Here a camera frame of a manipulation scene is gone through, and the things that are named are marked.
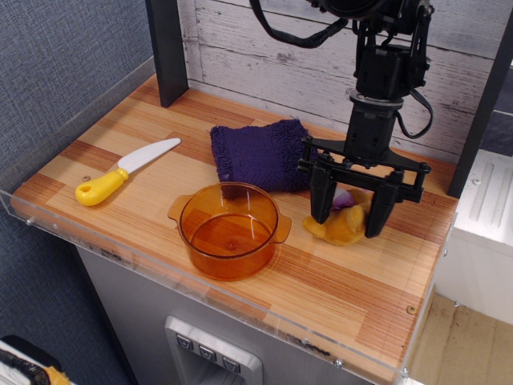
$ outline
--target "blue towel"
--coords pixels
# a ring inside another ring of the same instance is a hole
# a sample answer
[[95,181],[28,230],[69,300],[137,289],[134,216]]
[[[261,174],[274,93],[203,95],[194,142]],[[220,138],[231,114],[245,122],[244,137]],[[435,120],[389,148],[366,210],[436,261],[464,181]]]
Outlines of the blue towel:
[[297,171],[303,153],[301,139],[307,135],[299,120],[265,127],[214,127],[210,138],[219,180],[245,182],[267,192],[309,188],[306,174]]

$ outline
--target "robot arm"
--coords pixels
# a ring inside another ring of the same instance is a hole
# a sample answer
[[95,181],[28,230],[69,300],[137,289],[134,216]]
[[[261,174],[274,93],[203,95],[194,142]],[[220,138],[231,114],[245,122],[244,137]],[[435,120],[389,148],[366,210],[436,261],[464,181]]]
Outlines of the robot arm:
[[[272,29],[265,21],[260,0],[250,0],[250,3],[269,35],[299,47],[318,47],[341,30],[348,19],[353,20],[353,32],[358,39],[354,73],[357,84],[350,94],[353,110],[347,138],[345,141],[304,138],[305,149],[298,169],[309,175],[311,213],[319,223],[324,223],[329,216],[337,182],[375,191],[366,236],[376,237],[395,203],[421,200],[422,184],[430,172],[427,164],[414,162],[390,150],[389,143],[396,119],[403,133],[411,139],[424,135],[432,123],[432,109],[415,88],[424,86],[424,75],[429,68],[427,32],[434,9],[429,0],[307,1],[340,20],[313,37],[300,39],[301,44],[297,43],[298,38]],[[380,33],[387,33],[388,38],[377,44],[376,37]],[[411,35],[410,45],[390,44],[397,34]],[[407,95],[412,95],[431,114],[426,128],[415,135],[406,130],[398,111],[403,105],[402,97]],[[312,160],[310,155],[314,148],[322,153]],[[336,162],[331,153],[343,156],[343,161]],[[366,169],[381,165],[393,170],[388,176],[379,177],[354,170],[354,165]],[[403,182],[405,171],[417,174],[413,184]]]

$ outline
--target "wooden table surface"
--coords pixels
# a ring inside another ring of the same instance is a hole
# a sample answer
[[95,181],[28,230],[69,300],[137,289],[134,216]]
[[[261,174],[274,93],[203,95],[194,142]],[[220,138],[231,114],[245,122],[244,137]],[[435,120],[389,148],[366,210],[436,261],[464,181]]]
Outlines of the wooden table surface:
[[[291,343],[331,361],[341,358],[346,368],[377,382],[392,382],[390,368],[401,369],[418,321],[419,313],[407,309],[421,309],[454,216],[457,201],[445,194],[453,165],[408,154],[433,169],[422,202],[396,205],[379,237],[345,247],[303,230],[308,192],[273,193],[292,229],[268,266],[238,282],[215,281],[197,271],[168,218],[177,197],[218,182],[212,127],[263,126],[285,118],[193,90],[163,108],[152,77],[21,186],[14,195],[22,199],[14,198],[12,205],[67,239],[83,239],[141,271],[194,286],[191,290],[278,330]],[[314,137],[343,139],[304,125]],[[180,146],[134,172],[102,204],[84,207],[76,201],[75,187],[85,176],[101,176],[129,152],[175,136],[182,139]]]

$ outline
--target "transparent orange pot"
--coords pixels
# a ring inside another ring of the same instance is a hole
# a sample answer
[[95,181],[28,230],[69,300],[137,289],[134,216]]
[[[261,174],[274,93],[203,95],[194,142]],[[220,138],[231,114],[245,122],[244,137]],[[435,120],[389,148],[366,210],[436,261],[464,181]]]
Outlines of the transparent orange pot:
[[181,196],[168,216],[178,224],[192,264],[224,281],[250,277],[267,265],[292,223],[268,193],[238,182]]

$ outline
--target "wooden floor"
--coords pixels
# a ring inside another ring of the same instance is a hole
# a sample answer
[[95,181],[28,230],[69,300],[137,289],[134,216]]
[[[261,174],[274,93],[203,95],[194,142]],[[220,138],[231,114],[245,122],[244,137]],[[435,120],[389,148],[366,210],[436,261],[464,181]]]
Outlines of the wooden floor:
[[410,377],[424,385],[512,385],[513,326],[435,295]]

